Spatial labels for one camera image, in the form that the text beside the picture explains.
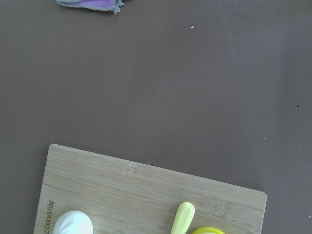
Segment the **white steamed bun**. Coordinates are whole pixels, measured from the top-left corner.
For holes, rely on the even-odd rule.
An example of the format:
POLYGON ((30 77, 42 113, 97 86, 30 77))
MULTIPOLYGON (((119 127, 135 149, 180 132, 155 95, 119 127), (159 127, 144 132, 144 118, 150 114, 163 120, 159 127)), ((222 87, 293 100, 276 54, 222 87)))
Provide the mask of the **white steamed bun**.
POLYGON ((94 227, 90 217, 81 211, 69 211, 56 221, 53 234, 93 234, 94 227))

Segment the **wooden cutting board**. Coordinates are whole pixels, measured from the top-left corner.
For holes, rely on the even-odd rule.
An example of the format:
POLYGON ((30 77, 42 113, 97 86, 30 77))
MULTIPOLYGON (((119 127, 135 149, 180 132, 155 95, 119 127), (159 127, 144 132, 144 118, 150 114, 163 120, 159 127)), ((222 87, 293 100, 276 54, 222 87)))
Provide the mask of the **wooden cutting board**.
POLYGON ((65 212, 86 213, 97 234, 168 234, 179 205, 190 202, 188 229, 259 234, 264 192, 58 144, 49 147, 36 234, 50 234, 65 212))

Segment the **yellow plastic knife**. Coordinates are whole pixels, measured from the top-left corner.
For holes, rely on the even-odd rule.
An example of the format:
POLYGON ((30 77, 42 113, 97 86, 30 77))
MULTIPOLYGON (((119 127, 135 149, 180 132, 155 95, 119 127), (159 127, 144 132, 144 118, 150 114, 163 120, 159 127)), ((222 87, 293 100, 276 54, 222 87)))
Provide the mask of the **yellow plastic knife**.
POLYGON ((186 234, 195 215, 195 207, 190 202, 179 205, 170 234, 186 234))

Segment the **grey folded cloth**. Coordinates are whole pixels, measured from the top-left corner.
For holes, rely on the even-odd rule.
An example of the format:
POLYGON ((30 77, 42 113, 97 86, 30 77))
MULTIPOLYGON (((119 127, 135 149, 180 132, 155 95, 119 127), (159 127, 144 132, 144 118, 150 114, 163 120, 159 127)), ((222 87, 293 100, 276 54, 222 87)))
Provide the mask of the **grey folded cloth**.
POLYGON ((61 6, 111 11, 115 14, 120 12, 120 7, 124 5, 124 2, 121 0, 57 0, 56 2, 61 6))

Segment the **lemon half upper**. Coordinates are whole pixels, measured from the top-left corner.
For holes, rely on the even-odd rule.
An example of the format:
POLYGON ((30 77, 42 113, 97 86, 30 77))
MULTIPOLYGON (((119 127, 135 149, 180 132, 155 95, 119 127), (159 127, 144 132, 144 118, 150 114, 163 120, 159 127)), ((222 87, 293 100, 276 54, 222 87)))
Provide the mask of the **lemon half upper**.
POLYGON ((225 234, 225 233, 218 228, 206 226, 194 230, 192 234, 225 234))

